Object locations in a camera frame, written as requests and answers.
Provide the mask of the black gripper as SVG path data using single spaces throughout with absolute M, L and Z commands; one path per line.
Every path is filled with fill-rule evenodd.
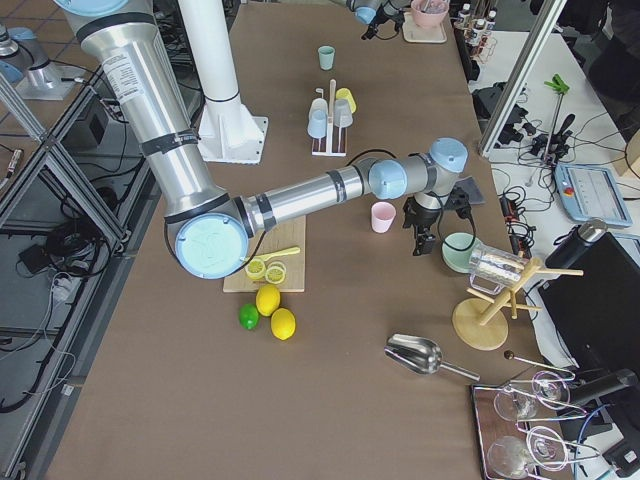
M 408 197 L 403 205 L 404 221 L 402 228 L 413 228 L 415 246 L 412 255 L 422 256 L 431 254 L 436 244 L 436 236 L 431 233 L 431 227 L 439 219 L 442 209 L 439 205 L 435 209 L 420 205 L 414 196 Z
M 396 7 L 393 4 L 381 5 L 377 9 L 373 19 L 368 24 L 367 34 L 377 35 L 379 27 L 387 21 L 392 21 L 394 23 L 394 32 L 395 34 L 398 34 L 404 23 L 403 8 Z

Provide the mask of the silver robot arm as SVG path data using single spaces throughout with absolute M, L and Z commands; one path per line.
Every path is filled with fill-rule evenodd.
M 256 233 L 366 194 L 406 197 L 416 249 L 425 250 L 429 228 L 468 158 L 460 141 L 440 138 L 425 153 L 360 160 L 298 184 L 234 198 L 213 181 L 207 165 L 258 156 L 267 121 L 241 101 L 222 4 L 179 5 L 205 97 L 199 129 L 186 111 L 150 2 L 65 1 L 62 9 L 81 48 L 103 67 L 165 196 L 165 238 L 192 275 L 230 276 L 247 261 Z
M 398 33 L 404 23 L 405 1 L 392 0 L 353 0 L 346 1 L 345 6 L 354 13 L 356 19 L 367 26 L 362 35 L 363 40 L 374 38 L 379 27 L 387 21 L 394 23 L 394 32 Z

